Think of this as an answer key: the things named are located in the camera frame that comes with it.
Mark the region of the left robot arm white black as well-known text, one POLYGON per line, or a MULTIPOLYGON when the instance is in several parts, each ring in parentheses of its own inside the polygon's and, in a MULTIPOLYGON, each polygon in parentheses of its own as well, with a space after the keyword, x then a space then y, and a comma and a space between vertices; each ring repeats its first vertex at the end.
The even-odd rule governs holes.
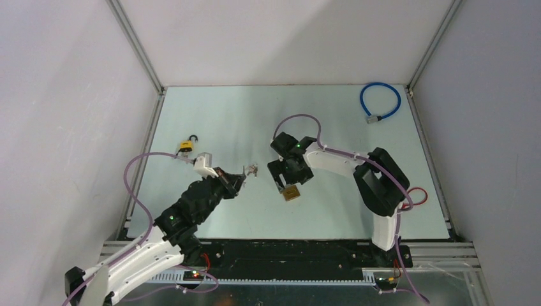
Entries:
POLYGON ((233 199, 247 178, 215 167, 192 182, 150 228, 96 266, 64 275, 64 305, 116 305, 134 289, 174 266, 194 266, 202 257, 195 233, 223 200, 233 199))

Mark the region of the silver key bunch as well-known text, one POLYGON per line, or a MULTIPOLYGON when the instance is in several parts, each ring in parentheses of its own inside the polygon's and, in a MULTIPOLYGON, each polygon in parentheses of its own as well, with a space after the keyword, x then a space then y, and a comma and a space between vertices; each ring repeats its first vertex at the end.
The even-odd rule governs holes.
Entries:
POLYGON ((253 177, 257 177, 257 173, 258 173, 258 165, 256 163, 243 166, 243 174, 245 176, 249 177, 251 175, 253 177))

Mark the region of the yellow padlock black shackle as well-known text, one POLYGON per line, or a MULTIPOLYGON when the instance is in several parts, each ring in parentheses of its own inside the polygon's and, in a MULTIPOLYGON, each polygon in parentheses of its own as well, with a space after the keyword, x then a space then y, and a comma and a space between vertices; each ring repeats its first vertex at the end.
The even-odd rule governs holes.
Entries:
POLYGON ((198 142, 198 136, 197 135, 190 135, 187 140, 182 141, 179 144, 179 148, 177 150, 177 153, 180 154, 189 154, 194 149, 194 143, 198 142))

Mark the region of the brass padlock silver shackle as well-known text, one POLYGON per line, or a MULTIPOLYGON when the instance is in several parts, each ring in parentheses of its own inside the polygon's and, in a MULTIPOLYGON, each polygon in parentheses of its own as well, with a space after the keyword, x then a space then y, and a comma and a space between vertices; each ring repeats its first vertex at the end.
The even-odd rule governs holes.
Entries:
POLYGON ((285 201, 292 201, 300 197, 300 192, 295 184, 276 183, 279 193, 285 201))

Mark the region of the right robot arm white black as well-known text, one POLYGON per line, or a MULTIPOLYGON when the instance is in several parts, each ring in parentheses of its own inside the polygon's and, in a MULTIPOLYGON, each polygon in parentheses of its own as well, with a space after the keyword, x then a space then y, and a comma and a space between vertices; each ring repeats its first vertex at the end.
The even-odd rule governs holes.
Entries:
POLYGON ((373 215, 371 258, 388 266, 397 257, 397 216, 410 182, 390 154, 375 148, 367 154, 341 152, 321 145, 316 138, 297 140, 284 132, 270 143, 278 159, 267 167, 285 200, 297 198, 297 185, 313 178, 313 170, 354 179, 362 201, 373 215))

